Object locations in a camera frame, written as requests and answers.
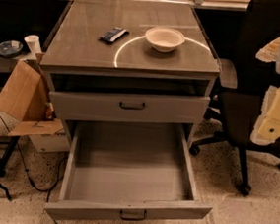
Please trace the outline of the grey upper drawer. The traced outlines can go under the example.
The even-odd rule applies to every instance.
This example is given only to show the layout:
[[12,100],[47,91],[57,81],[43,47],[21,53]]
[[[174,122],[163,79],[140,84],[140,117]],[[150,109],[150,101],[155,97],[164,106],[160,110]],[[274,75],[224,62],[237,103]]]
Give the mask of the grey upper drawer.
[[192,96],[50,92],[59,119],[197,123],[209,98]]

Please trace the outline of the grey open lower drawer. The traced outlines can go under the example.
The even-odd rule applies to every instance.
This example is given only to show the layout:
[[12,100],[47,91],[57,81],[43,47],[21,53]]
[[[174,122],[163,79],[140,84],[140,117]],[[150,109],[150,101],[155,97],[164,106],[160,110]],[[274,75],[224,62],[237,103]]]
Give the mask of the grey open lower drawer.
[[212,207],[197,198],[180,124],[79,122],[54,219],[201,219]]

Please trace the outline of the grey drawer cabinet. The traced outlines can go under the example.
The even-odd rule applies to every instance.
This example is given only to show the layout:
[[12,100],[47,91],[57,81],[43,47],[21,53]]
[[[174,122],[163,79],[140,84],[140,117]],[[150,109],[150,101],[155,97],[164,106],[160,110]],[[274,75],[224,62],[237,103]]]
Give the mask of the grey drawer cabinet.
[[[145,39],[155,27],[180,31],[185,42],[168,53],[156,51]],[[112,28],[129,34],[114,43],[100,40]],[[50,92],[209,98],[220,68],[201,28],[186,4],[75,0],[41,67]],[[69,137],[84,121],[60,120]]]

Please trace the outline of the black office chair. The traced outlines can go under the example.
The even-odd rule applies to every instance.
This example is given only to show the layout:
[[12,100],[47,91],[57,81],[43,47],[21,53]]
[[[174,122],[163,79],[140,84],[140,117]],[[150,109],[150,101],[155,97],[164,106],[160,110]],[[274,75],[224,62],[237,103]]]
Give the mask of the black office chair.
[[249,150],[270,153],[280,159],[280,138],[266,146],[250,141],[266,90],[271,86],[280,86],[275,64],[258,60],[256,54],[277,37],[280,37],[280,0],[250,0],[233,55],[230,59],[221,60],[221,76],[215,82],[205,113],[206,119],[220,121],[223,129],[216,131],[212,137],[194,141],[189,150],[195,156],[202,145],[220,141],[237,147],[242,171],[239,192],[242,195],[251,191],[246,165]]

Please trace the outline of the white cardboard box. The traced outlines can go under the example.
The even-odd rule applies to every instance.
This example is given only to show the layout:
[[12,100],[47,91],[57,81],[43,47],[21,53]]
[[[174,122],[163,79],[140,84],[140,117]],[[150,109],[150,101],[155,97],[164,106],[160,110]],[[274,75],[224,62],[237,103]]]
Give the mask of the white cardboard box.
[[30,135],[29,139],[37,152],[56,153],[70,151],[71,144],[67,139],[64,129],[53,134]]

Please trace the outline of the brown cardboard box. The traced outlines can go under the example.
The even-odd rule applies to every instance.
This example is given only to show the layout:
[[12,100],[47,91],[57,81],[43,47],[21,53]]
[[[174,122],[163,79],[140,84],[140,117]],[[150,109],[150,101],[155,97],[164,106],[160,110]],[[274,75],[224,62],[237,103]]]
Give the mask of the brown cardboard box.
[[48,86],[36,59],[21,59],[0,92],[0,112],[19,123],[9,136],[51,135],[63,129],[62,122],[45,118],[50,102]]

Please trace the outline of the white paper cup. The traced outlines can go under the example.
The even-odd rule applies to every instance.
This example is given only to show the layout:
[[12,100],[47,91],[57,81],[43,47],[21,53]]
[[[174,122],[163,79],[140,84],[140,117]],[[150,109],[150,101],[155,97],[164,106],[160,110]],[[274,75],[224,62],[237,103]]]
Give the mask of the white paper cup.
[[41,54],[41,47],[39,43],[39,36],[28,35],[25,37],[25,43],[28,45],[29,50],[32,54]]

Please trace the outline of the blue plate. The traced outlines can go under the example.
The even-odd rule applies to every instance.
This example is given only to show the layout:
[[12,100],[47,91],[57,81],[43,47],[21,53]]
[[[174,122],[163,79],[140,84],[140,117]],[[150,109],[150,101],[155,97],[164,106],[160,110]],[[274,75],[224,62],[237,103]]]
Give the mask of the blue plate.
[[0,57],[14,58],[21,54],[24,46],[17,40],[7,40],[0,43]]

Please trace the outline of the black table leg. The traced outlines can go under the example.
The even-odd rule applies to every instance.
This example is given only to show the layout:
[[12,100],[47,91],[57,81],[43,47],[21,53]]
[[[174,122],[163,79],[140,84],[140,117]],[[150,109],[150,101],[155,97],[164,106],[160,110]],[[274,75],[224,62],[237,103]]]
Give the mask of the black table leg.
[[5,149],[5,152],[3,156],[0,159],[0,177],[4,177],[6,173],[6,164],[9,162],[11,154],[14,152],[14,149],[19,142],[20,137],[19,136],[13,136],[11,138],[11,141],[9,141],[7,148]]

